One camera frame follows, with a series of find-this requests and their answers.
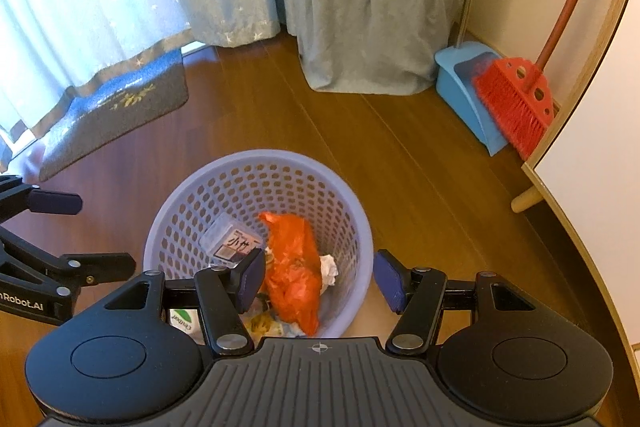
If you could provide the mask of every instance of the red broom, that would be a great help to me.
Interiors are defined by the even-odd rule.
[[[542,71],[577,3],[566,0],[535,64],[525,58],[500,58],[473,79],[478,98],[523,160],[531,156],[554,119],[553,97]]]

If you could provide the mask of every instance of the gray mat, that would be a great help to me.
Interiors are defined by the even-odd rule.
[[[189,98],[180,49],[76,98],[47,135],[44,182],[110,141],[163,116]]]

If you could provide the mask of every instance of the ribbed black plate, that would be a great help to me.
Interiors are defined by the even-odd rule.
[[[41,427],[66,425],[47,419]],[[266,339],[251,356],[216,362],[188,399],[136,425],[489,427],[498,424],[479,419],[453,403],[423,363],[389,357],[374,339]],[[583,419],[574,426],[598,427],[598,424]]]

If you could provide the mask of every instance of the green leaf logo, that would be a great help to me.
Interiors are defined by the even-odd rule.
[[[191,315],[188,314],[185,310],[174,310],[177,315],[184,319],[185,322],[191,324]]]

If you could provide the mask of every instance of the white panel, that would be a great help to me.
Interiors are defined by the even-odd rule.
[[[640,0],[629,0],[596,76],[536,167],[640,343]]]

